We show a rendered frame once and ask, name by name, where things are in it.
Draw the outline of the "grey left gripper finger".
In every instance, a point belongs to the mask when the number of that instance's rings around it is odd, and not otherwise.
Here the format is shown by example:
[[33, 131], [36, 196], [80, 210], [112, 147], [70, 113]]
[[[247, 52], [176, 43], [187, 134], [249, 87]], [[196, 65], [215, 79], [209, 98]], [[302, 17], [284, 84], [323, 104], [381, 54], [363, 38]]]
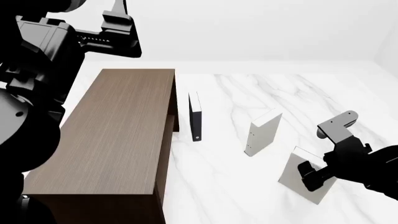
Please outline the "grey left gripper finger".
[[103, 11], [102, 31], [115, 30], [130, 32], [134, 23], [131, 16], [127, 14], [126, 0], [114, 0], [111, 11]]

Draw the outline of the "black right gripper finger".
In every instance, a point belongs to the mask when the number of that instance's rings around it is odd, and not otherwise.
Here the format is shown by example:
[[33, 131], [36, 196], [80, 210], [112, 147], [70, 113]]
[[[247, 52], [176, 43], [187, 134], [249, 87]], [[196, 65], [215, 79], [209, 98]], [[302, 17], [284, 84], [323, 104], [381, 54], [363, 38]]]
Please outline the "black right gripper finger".
[[297, 168], [302, 177], [302, 182], [309, 192], [320, 189], [327, 180], [334, 177], [328, 166], [316, 170], [310, 161], [302, 162]]

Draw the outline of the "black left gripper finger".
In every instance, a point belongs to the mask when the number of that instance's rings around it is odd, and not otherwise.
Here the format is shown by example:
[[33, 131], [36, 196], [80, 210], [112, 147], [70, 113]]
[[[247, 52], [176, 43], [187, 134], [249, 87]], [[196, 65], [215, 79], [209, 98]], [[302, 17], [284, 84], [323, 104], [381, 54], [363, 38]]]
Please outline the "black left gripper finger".
[[101, 32], [81, 31], [84, 52], [139, 58], [141, 45], [133, 21], [123, 23], [103, 22]]

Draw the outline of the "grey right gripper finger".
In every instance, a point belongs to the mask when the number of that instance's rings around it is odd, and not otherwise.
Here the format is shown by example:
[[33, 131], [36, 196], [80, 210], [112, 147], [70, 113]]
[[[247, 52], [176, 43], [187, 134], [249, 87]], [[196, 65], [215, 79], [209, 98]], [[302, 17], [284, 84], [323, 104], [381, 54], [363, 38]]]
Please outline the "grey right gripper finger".
[[320, 139], [328, 138], [332, 143], [339, 143], [353, 136], [348, 130], [358, 119], [355, 111], [345, 111], [317, 125], [317, 137]]

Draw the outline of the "grey book with speckled pages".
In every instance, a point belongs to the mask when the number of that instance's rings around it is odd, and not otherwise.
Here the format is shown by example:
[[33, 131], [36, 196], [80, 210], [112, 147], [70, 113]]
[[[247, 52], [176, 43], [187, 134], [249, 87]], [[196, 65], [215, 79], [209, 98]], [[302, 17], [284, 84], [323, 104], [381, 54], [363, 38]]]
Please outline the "grey book with speckled pages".
[[302, 177], [298, 170], [298, 165], [305, 161], [309, 161], [311, 163], [311, 166], [316, 171], [326, 166], [326, 163], [323, 162], [320, 156], [312, 154], [311, 152], [308, 152], [296, 146], [290, 154], [289, 160], [287, 161], [284, 171], [278, 182], [283, 184], [296, 194], [301, 195], [308, 201], [311, 201], [312, 203], [318, 205], [332, 188], [332, 186], [335, 184], [337, 178], [332, 177], [326, 180], [323, 186], [314, 192], [308, 191], [306, 186], [302, 182]]

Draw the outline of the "grey upright book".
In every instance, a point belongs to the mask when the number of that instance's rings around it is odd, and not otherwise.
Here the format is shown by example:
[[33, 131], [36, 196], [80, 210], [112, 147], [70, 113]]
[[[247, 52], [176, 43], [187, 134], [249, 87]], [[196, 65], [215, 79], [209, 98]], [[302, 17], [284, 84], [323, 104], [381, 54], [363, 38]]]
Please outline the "grey upright book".
[[252, 121], [246, 141], [245, 154], [254, 156], [273, 143], [283, 112], [277, 108]]

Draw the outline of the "brown wooden cabinet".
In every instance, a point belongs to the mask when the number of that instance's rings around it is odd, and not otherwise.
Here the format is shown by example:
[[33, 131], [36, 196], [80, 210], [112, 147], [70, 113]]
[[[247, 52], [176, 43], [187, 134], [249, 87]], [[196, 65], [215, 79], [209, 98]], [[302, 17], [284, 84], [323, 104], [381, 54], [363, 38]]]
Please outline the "brown wooden cabinet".
[[175, 70], [104, 69], [61, 128], [24, 193], [33, 224], [166, 224]]

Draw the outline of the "black upright book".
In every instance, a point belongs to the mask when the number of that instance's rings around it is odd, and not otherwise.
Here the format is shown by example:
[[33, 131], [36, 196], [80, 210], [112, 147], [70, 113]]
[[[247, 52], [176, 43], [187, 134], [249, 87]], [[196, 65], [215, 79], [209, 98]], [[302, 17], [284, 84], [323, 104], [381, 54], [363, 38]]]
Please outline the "black upright book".
[[188, 104], [192, 140], [201, 141], [202, 109], [198, 93], [196, 91], [190, 91], [188, 93]]

